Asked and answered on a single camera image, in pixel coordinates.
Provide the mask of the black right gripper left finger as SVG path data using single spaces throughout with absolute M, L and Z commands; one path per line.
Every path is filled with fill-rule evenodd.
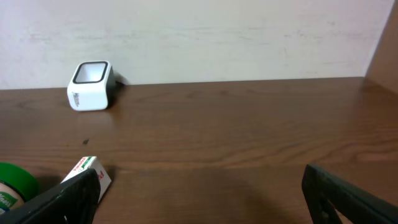
M 1 224 L 91 224 L 98 208 L 100 191 L 97 172 L 87 169 L 23 206 L 2 214 Z

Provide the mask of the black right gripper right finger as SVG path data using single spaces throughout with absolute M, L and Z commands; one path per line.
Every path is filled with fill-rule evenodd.
M 352 223 L 397 224 L 397 207 L 369 192 L 308 164 L 302 192 L 314 223 L 341 223 L 341 213 Z

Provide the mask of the green lid jar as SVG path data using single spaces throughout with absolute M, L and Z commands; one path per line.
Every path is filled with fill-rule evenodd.
M 1 163 L 1 215 L 24 205 L 39 194 L 37 179 L 23 168 Z

